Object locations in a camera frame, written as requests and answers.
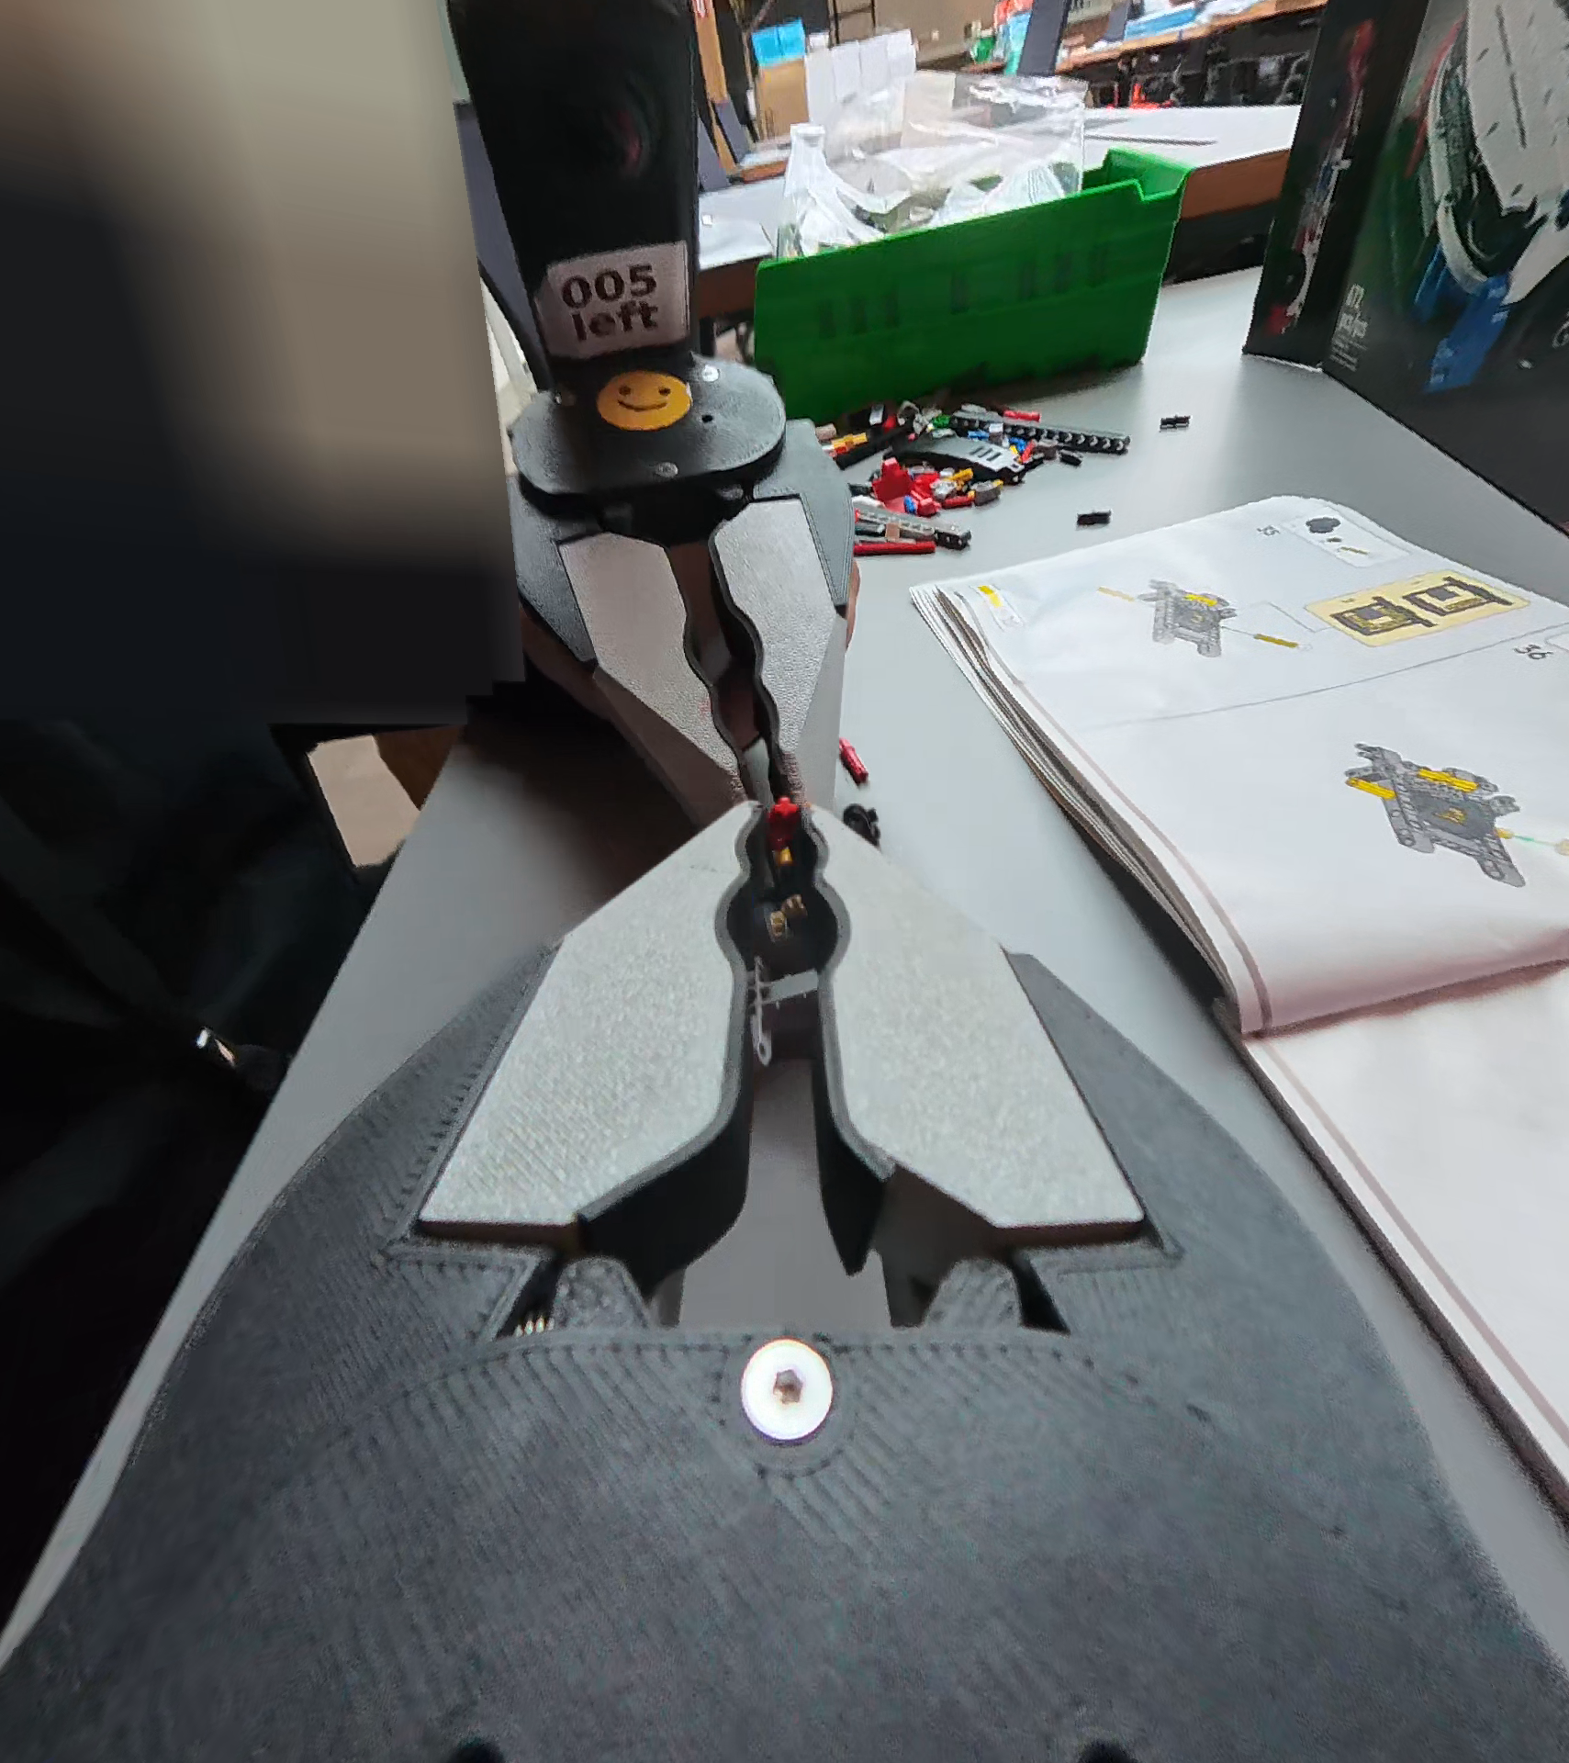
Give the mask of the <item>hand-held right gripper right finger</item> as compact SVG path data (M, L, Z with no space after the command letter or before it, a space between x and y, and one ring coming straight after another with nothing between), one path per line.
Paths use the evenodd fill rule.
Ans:
M894 1324L949 1270L1146 1231L1091 1106L997 941L827 813L809 813L835 941L817 984L822 1208Z

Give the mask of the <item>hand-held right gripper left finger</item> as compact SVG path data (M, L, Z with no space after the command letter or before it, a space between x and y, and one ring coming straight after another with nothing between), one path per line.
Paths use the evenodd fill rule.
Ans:
M611 1259L656 1324L751 1195L753 805L571 929L437 1151L419 1246Z

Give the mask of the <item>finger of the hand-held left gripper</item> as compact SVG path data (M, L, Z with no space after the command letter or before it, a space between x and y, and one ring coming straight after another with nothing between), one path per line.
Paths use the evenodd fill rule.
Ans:
M847 615L797 496L747 503L711 540L726 627L751 667L774 798L837 808Z
M743 808L741 765L694 663L667 553L591 534L564 544L561 565L596 651L596 693L647 771L694 827Z

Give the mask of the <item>small lego assembly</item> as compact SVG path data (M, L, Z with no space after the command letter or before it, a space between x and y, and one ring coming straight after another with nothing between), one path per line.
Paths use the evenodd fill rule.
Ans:
M840 919L822 891L826 840L811 811L778 798L741 836L741 882L726 909L743 965L751 1055L820 1055L820 987L840 951Z

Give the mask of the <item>pile of loose lego pieces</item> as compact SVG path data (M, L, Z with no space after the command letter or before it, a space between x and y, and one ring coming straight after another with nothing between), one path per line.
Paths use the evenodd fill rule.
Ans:
M1121 460L1133 447L1119 428L991 405L871 405L809 435L844 476L855 559L964 553L964 520L1031 476Z

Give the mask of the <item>lego instruction booklet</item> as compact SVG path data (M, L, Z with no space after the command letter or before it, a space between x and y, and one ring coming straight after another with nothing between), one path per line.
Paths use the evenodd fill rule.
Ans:
M911 603L1569 1513L1569 605L1301 496Z

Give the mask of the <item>lego set box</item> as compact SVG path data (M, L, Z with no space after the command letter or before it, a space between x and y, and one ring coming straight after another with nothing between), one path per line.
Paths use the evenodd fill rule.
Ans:
M1242 348L1569 534L1569 3L1326 3Z

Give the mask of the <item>person's left hand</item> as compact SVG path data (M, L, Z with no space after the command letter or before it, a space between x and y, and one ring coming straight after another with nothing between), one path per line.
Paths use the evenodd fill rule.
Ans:
M653 738L667 730L636 695L624 687L601 688L597 667L579 663L575 651L526 607L521 605L521 649L529 674L547 682L551 695L571 710L591 717L608 736L617 736L641 765L641 771L667 791L689 824L704 827L711 821L708 808L686 789L680 777L680 760L686 744L656 744Z

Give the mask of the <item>background storage shelves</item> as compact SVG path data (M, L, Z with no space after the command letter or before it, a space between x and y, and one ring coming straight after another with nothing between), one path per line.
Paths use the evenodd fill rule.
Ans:
M1095 110L1297 103L1322 3L693 3L726 167L908 74L1064 78Z

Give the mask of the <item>clear plastic bags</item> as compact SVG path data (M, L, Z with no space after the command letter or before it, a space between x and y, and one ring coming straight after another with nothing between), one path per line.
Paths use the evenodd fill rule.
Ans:
M919 73L792 127L774 257L1035 207L1083 191L1076 78Z

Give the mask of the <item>green plastic bin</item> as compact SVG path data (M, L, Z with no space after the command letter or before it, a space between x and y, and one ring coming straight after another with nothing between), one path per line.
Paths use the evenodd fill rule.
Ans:
M761 263L753 364L793 418L1146 354L1189 167L1110 148L1051 202Z

